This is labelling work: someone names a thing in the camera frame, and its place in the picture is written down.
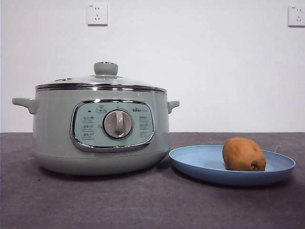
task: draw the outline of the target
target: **potato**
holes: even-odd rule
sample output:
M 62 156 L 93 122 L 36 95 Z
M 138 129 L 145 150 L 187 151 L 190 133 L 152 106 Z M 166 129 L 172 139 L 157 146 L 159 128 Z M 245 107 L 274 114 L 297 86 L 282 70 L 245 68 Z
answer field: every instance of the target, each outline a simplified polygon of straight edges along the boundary
M 266 158 L 260 146 L 245 137 L 233 137 L 226 140 L 223 158 L 228 170 L 265 171 Z

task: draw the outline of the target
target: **electrical socket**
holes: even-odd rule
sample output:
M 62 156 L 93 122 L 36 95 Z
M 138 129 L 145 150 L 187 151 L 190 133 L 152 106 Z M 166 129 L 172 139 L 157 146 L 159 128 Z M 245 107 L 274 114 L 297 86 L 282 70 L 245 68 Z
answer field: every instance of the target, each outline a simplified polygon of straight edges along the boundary
M 108 25 L 108 6 L 106 3 L 87 6 L 88 25 Z
M 305 27 L 305 6 L 289 6 L 288 26 Z

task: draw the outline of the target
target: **potato eye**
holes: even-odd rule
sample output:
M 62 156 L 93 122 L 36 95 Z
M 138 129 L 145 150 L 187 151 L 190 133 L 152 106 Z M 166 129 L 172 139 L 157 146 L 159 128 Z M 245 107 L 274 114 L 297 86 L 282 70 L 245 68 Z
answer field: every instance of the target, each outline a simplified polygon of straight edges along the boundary
M 252 167 L 253 170 L 258 170 L 257 161 L 253 161 L 253 162 L 251 163 L 251 167 Z

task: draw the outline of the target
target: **blue plate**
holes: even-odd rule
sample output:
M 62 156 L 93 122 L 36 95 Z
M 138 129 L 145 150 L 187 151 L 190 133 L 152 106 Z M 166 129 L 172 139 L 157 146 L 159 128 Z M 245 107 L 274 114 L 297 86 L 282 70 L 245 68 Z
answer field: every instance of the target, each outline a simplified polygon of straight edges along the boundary
M 223 146 L 186 146 L 172 150 L 173 165 L 190 177 L 222 185 L 258 186 L 279 182 L 291 175 L 295 161 L 282 154 L 262 150 L 267 164 L 265 171 L 226 170 Z

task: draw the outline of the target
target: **gray countertop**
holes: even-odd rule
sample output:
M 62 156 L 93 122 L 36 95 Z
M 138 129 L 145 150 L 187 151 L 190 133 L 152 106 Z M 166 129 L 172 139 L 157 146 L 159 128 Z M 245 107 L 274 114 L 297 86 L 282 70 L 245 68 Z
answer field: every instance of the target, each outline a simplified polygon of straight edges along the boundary
M 221 186 L 187 177 L 168 156 L 128 174 L 65 176 L 38 165 L 32 134 L 1 134 L 1 229 L 305 228 L 305 133 L 171 133 L 171 147 L 241 135 L 294 159 L 292 176 L 264 187 Z

